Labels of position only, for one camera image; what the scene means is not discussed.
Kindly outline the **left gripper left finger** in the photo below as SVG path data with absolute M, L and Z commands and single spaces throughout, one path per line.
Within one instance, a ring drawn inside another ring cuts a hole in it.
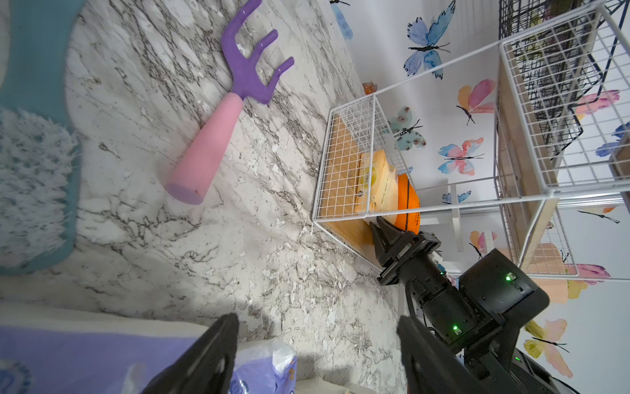
M 239 320 L 221 316 L 171 366 L 156 375 L 145 394 L 227 394 L 236 362 Z

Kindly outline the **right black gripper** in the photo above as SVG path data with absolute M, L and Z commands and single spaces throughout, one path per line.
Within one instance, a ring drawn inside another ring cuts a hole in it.
M 382 286 L 401 284 L 409 314 L 416 308 L 431 322 L 433 330 L 446 345 L 472 345 L 486 341 L 492 322 L 453 285 L 430 254 L 440 245 L 433 235 L 403 231 L 383 217 L 370 223 Z

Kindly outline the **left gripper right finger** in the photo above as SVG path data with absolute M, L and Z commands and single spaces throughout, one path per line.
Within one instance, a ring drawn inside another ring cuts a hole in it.
M 409 393 L 484 393 L 485 389 L 419 320 L 400 317 L 397 334 Z

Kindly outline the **yellow tissue pack bottom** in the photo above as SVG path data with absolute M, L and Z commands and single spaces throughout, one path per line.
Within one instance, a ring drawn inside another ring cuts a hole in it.
M 399 186 L 396 167 L 387 159 L 385 150 L 372 155 L 361 154 L 356 184 L 354 213 L 394 212 L 399 208 Z

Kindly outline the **purple tissue pack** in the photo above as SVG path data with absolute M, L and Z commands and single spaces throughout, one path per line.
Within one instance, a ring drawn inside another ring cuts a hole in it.
M 140 393 L 206 329 L 4 301 L 1 391 Z
M 297 353 L 274 338 L 238 345 L 228 392 L 231 394 L 295 392 Z

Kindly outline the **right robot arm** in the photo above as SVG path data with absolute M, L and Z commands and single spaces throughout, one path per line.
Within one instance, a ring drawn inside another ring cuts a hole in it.
M 440 241 L 379 217 L 370 225 L 380 285 L 402 285 L 402 364 L 410 393 L 573 393 L 517 348 L 521 328 L 550 298 L 500 251 L 453 284 L 430 255 Z

